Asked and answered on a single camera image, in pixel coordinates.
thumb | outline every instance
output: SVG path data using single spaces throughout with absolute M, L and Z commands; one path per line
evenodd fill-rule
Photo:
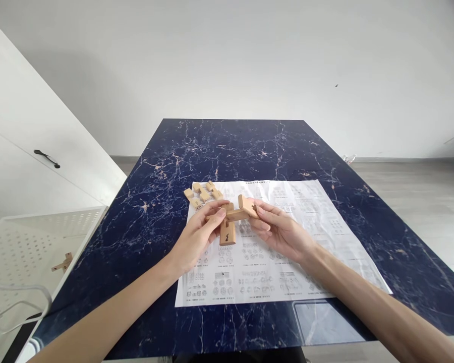
M 257 215 L 264 222 L 267 222 L 269 224 L 273 224 L 273 225 L 275 225 L 277 227 L 280 227 L 280 228 L 287 227 L 288 218 L 282 217 L 282 216 L 278 216 L 278 215 L 276 215 L 274 213 L 268 212 L 268 211 L 262 209 L 259 206 L 257 206 L 256 209 L 257 209 Z
M 220 224 L 223 222 L 225 216 L 227 215 L 227 212 L 225 211 L 225 208 L 220 208 L 217 213 L 215 213 L 212 218 L 210 218 L 207 223 L 200 229 L 202 232 L 204 232 L 207 236 L 210 236 L 210 234 L 215 231 L 217 227 L 220 226 Z

paper sheet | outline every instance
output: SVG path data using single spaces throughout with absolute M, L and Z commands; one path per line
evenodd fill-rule
M 239 194 L 283 209 L 339 260 L 391 293 L 319 181 L 231 181 L 215 182 L 215 187 L 236 209 Z M 187 220 L 194 213 L 190 206 Z M 215 240 L 197 265 L 179 279 L 175 307 L 332 297 L 300 265 L 270 249 L 247 220 L 236 222 L 236 239 L 235 245 L 225 247 Z

wooden block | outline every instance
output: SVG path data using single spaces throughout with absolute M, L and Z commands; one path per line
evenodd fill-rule
M 210 194 L 207 193 L 203 188 L 202 188 L 202 192 L 200 193 L 200 199 L 203 200 L 204 202 L 206 202 L 210 199 Z
M 64 260 L 64 262 L 62 262 L 59 265 L 56 265 L 56 266 L 52 267 L 51 270 L 53 272 L 53 271 L 57 271 L 58 269 L 62 268 L 62 270 L 64 272 L 66 272 L 66 270 L 69 267 L 69 265 L 71 264 L 71 262 L 72 262 L 72 253 L 67 252 L 66 253 L 66 259 Z
M 212 192 L 212 196 L 215 198 L 215 200 L 223 199 L 223 194 L 219 192 L 217 189 L 214 189 L 214 191 Z
M 195 184 L 193 184 L 192 188 L 193 188 L 193 190 L 194 190 L 196 193 L 200 193 L 200 191 L 203 190 L 203 189 L 202 189 L 202 186 L 200 185 L 200 183 L 195 183 Z
M 222 206 L 227 212 L 234 210 L 234 205 L 232 203 L 225 204 Z M 229 246 L 235 245 L 236 243 L 236 226 L 234 222 L 229 222 L 227 219 L 224 219 L 220 225 L 220 245 Z
M 185 194 L 185 197 L 187 197 L 188 200 L 190 200 L 191 198 L 195 197 L 195 195 L 193 194 L 193 191 L 190 188 L 185 189 L 183 191 L 183 194 Z
M 239 208 L 246 212 L 250 217 L 259 219 L 256 212 L 256 206 L 242 194 L 239 194 Z
M 205 220 L 209 220 L 210 218 L 212 218 L 212 216 L 213 215 L 206 216 Z M 228 211 L 225 218 L 230 222 L 235 222 L 237 220 L 249 218 L 249 214 L 244 212 L 242 209 L 236 209 L 233 211 Z
M 211 180 L 209 180 L 208 183 L 205 184 L 205 187 L 209 192 L 215 190 L 215 185 L 212 183 Z
M 195 210 L 202 208 L 202 202 L 198 198 L 190 198 L 189 201 Z

white plastic basket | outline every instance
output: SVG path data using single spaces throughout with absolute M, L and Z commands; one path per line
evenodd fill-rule
M 73 212 L 6 217 L 0 220 L 0 284 L 43 285 L 52 298 L 72 270 L 79 255 L 102 219 L 105 206 Z M 62 263 L 71 252 L 72 262 L 64 273 L 51 268 Z M 46 299 L 40 291 L 0 290 L 0 313 L 18 301 L 44 308 Z M 11 328 L 40 313 L 27 304 L 19 304 L 0 316 L 0 327 Z M 2 335 L 0 361 L 5 356 L 19 329 Z

dark blue marble tabletop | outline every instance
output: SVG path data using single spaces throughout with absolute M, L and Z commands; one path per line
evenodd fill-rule
M 304 121 L 164 119 L 34 337 L 50 343 L 165 256 L 185 226 L 192 181 L 265 179 L 318 179 L 393 296 L 454 335 L 454 273 Z M 107 358 L 375 339 L 336 298 L 175 308 L 176 291 Z

